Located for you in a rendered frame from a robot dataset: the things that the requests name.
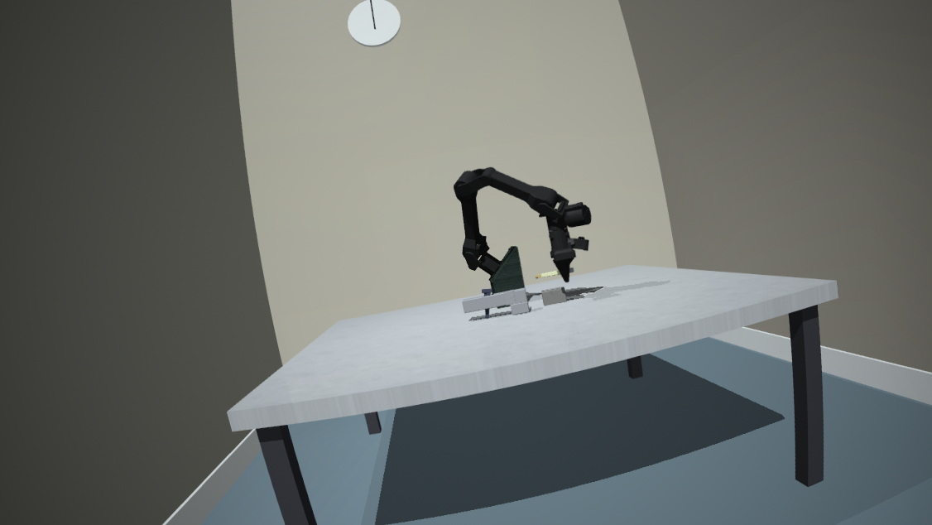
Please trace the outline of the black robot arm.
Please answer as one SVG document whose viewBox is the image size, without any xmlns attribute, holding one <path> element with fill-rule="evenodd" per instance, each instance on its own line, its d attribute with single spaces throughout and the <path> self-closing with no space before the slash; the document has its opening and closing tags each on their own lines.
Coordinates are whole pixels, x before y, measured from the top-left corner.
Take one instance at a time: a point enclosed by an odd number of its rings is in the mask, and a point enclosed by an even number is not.
<svg viewBox="0 0 932 525">
<path fill-rule="evenodd" d="M 587 205 L 583 205 L 582 202 L 568 205 L 569 201 L 562 195 L 558 195 L 553 188 L 528 185 L 496 171 L 493 167 L 463 172 L 454 183 L 454 195 L 463 205 L 465 232 L 463 256 L 470 269 L 475 271 L 480 267 L 490 274 L 490 277 L 494 277 L 500 269 L 502 260 L 487 253 L 489 246 L 486 236 L 479 233 L 478 201 L 476 200 L 478 191 L 489 185 L 525 201 L 533 211 L 540 214 L 540 219 L 546 217 L 549 231 L 585 226 L 591 223 L 591 212 Z M 560 205 L 558 209 L 555 209 L 557 202 Z"/>
</svg>

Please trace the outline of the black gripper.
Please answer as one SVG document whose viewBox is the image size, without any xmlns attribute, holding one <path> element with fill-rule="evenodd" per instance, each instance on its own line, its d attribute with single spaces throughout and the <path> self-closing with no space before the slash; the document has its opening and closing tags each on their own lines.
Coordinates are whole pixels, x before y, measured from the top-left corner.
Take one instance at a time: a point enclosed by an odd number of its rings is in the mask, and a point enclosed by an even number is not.
<svg viewBox="0 0 932 525">
<path fill-rule="evenodd" d="M 564 279 L 569 282 L 569 266 L 575 258 L 575 250 L 572 245 L 568 246 L 568 229 L 549 231 L 550 236 L 550 258 L 558 268 L 558 272 Z"/>
</svg>

